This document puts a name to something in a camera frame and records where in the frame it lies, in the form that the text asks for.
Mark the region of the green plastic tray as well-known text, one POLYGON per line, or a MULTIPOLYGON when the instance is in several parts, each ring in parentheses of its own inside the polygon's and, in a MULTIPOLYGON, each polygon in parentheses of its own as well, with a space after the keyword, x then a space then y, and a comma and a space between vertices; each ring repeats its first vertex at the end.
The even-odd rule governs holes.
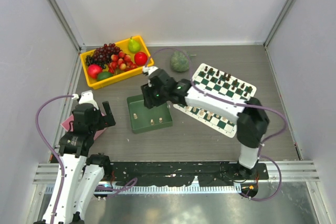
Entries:
POLYGON ((167 103, 148 109, 144 106, 143 95, 127 98, 131 129, 134 134, 145 133, 173 126, 167 103))

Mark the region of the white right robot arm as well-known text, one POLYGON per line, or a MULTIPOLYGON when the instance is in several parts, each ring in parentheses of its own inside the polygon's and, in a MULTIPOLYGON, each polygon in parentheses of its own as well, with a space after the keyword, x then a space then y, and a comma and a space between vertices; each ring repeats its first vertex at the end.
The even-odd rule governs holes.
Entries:
POLYGON ((234 100, 221 94, 213 94, 199 88, 191 80, 175 81, 165 70, 158 67, 143 67, 142 73, 148 79, 141 86, 146 108, 151 109, 171 102, 204 109, 234 123, 237 126, 236 136, 241 144, 237 172, 243 179, 256 176, 261 139, 269 125, 269 118, 258 99, 234 100))

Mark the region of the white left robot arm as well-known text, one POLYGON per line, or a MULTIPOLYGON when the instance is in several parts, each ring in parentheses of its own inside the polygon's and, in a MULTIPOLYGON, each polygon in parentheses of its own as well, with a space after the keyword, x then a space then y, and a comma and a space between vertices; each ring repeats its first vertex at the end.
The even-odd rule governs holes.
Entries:
POLYGON ((102 105, 105 113, 90 103, 73 110, 55 156, 59 167, 52 197, 39 223, 83 223, 98 183, 112 176, 108 156, 89 155, 96 132, 116 124, 109 102, 102 105))

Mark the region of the green white chess board mat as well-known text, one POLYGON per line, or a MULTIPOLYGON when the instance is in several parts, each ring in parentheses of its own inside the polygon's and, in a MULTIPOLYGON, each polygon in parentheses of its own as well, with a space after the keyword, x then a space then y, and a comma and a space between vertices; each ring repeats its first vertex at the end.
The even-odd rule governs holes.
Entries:
MULTIPOLYGON (((254 85, 205 63, 200 64, 193 74, 192 80, 200 88, 206 89, 211 93, 218 93, 239 101, 249 100, 257 91, 257 88, 254 85)), ((232 138, 236 134, 237 126, 221 115, 204 110, 204 115, 200 116, 199 113, 203 110, 202 108, 197 108, 196 112, 193 112, 193 107, 190 107, 190 110, 187 111, 185 109, 186 106, 179 104, 175 104, 173 106, 179 111, 226 135, 227 137, 232 138)))

